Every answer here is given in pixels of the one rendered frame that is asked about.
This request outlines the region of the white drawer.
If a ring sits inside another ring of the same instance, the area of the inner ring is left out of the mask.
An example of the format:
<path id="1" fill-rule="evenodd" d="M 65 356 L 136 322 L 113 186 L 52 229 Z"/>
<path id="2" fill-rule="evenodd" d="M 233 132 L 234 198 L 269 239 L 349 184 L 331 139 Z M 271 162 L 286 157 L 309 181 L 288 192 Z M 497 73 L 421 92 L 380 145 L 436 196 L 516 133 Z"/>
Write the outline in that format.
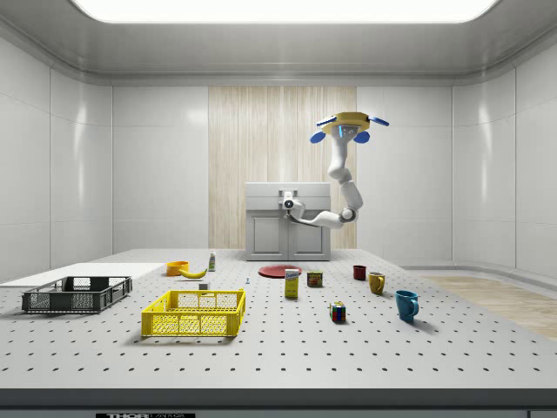
<path id="1" fill-rule="evenodd" d="M 246 182 L 245 194 L 251 197 L 281 197 L 290 191 L 296 197 L 329 197 L 328 182 Z"/>

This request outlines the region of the yellow basket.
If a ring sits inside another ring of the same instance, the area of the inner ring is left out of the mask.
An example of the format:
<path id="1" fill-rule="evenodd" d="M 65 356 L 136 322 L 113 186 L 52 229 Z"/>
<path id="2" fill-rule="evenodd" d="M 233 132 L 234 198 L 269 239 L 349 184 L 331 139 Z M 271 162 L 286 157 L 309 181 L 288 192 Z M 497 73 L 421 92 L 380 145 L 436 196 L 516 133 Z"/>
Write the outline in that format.
<path id="1" fill-rule="evenodd" d="M 245 314 L 245 290 L 170 290 L 141 313 L 141 334 L 235 336 Z"/>

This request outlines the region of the blue mug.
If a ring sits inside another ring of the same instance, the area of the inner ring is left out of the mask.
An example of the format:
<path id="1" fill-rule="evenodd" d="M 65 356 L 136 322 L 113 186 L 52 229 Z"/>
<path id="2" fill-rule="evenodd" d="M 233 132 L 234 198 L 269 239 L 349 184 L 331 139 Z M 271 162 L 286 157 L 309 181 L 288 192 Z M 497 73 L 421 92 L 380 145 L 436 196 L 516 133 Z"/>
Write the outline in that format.
<path id="1" fill-rule="evenodd" d="M 408 290 L 398 290 L 395 300 L 399 310 L 399 318 L 405 322 L 412 322 L 419 312 L 418 295 Z"/>

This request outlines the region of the dark grey basket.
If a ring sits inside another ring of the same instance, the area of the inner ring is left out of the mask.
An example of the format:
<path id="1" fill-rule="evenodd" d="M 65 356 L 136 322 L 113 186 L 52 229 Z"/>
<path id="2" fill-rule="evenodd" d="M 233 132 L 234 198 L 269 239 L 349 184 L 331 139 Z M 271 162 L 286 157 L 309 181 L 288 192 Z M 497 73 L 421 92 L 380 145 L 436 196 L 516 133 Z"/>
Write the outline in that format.
<path id="1" fill-rule="evenodd" d="M 66 276 L 25 291 L 22 309 L 31 314 L 96 314 L 131 290 L 131 276 Z"/>

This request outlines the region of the red plate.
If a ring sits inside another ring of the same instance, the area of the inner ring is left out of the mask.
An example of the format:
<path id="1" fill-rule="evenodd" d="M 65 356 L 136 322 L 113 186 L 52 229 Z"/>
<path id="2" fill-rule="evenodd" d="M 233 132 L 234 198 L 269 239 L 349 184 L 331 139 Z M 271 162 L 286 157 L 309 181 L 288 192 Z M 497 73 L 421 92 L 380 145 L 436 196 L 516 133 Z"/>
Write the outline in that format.
<path id="1" fill-rule="evenodd" d="M 262 277 L 271 278 L 271 279 L 283 279 L 285 277 L 286 270 L 297 270 L 298 274 L 301 274 L 302 269 L 298 266 L 292 265 L 271 265 L 271 266 L 262 266 L 258 270 L 258 274 Z"/>

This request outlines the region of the drone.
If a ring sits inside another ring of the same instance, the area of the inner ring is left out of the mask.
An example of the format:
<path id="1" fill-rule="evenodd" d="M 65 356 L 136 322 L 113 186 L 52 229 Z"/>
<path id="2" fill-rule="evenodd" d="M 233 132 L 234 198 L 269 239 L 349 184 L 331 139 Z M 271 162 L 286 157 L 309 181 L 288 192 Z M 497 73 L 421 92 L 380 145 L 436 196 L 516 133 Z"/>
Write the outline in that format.
<path id="1" fill-rule="evenodd" d="M 340 129 L 340 126 L 353 126 L 354 138 L 356 143 L 364 144 L 369 138 L 370 134 L 366 131 L 371 122 L 379 125 L 388 126 L 389 123 L 381 118 L 370 117 L 362 112 L 341 112 L 331 115 L 319 121 L 316 126 L 319 128 L 313 133 L 310 142 L 316 144 L 323 140 L 326 135 L 333 135 L 334 132 L 340 134 L 340 137 L 345 134 Z"/>

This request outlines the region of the white cabinet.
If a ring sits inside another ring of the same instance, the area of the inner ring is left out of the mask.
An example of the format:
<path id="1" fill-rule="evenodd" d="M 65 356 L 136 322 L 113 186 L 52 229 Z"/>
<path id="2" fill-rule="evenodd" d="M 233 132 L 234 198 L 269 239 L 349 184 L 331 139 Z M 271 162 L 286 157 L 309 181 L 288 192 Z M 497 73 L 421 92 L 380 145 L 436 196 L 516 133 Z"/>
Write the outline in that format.
<path id="1" fill-rule="evenodd" d="M 245 195 L 245 241 L 248 260 L 329 260 L 330 230 L 289 220 L 281 197 Z M 331 209 L 329 197 L 296 197 L 305 205 L 304 219 Z"/>

